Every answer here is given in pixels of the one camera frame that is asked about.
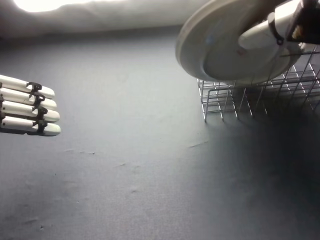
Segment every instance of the plate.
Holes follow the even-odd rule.
[[[184,24],[176,43],[176,58],[191,76],[205,81],[258,84],[268,80],[275,55],[299,54],[298,43],[246,50],[242,33],[260,23],[284,0],[212,0]],[[280,57],[271,78],[289,69],[299,55]]]

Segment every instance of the robotic hand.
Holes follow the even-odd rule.
[[[0,133],[56,136],[61,133],[55,92],[35,82],[0,75]]]

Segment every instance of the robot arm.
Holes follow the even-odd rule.
[[[35,82],[0,75],[0,132],[38,136],[61,133],[55,92]]]

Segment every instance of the wire rack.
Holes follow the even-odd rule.
[[[320,104],[320,52],[315,46],[301,57],[287,72],[274,79],[248,87],[232,85],[220,81],[197,80],[204,121],[208,114],[220,114],[224,120],[226,113],[239,115],[250,112],[274,115],[294,109],[301,112],[309,108],[313,113]]]

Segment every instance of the dish rack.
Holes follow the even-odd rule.
[[[287,72],[274,79],[266,78],[261,84],[244,87],[236,80],[229,85],[198,79],[204,121],[213,113],[220,114],[222,120],[226,113],[234,113],[237,118],[245,112],[255,117],[258,113],[270,116],[292,110],[301,112],[305,108],[314,113],[320,105],[320,58],[315,57],[319,53],[314,47],[312,51],[299,54],[300,59]]]

